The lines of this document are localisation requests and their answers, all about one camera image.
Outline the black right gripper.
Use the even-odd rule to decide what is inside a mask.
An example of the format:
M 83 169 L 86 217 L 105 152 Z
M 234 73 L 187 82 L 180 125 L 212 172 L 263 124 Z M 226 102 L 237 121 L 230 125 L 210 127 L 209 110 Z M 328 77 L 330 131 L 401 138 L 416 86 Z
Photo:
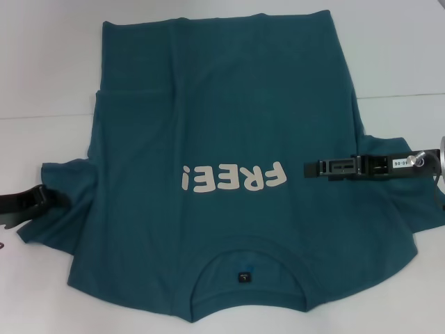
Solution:
M 439 174 L 439 150 L 411 151 L 386 155 L 351 156 L 304 164 L 304 177 L 327 177 L 330 182 L 365 178 L 415 178 Z

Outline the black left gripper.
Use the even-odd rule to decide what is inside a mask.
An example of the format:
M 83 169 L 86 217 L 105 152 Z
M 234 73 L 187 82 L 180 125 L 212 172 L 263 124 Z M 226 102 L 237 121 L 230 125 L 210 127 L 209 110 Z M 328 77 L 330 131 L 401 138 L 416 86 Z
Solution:
M 1 196 L 1 226 L 6 230 L 38 215 L 39 207 L 70 207 L 70 198 L 60 191 L 37 185 L 28 191 Z

